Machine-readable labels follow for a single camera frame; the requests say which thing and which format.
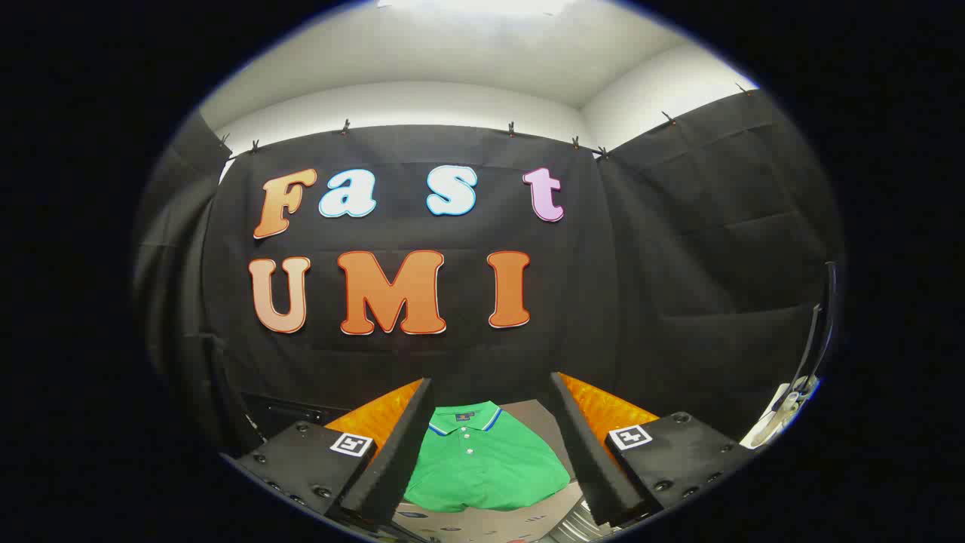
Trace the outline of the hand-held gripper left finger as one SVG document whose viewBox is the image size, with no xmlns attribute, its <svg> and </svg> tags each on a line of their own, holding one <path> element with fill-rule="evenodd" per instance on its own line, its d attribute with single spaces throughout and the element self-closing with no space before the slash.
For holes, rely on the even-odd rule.
<svg viewBox="0 0 965 543">
<path fill-rule="evenodd" d="M 245 477 L 311 516 L 374 529 L 403 499 L 434 408 L 433 382 L 386 388 L 324 377 L 293 399 L 222 385 L 228 459 Z"/>
</svg>

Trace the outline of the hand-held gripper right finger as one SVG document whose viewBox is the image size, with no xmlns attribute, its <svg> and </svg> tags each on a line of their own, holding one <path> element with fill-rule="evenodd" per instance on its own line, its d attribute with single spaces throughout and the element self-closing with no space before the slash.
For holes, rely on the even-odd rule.
<svg viewBox="0 0 965 543">
<path fill-rule="evenodd" d="M 626 526 L 695 501 L 754 457 L 690 413 L 658 417 L 559 372 L 549 409 L 594 523 Z"/>
</svg>

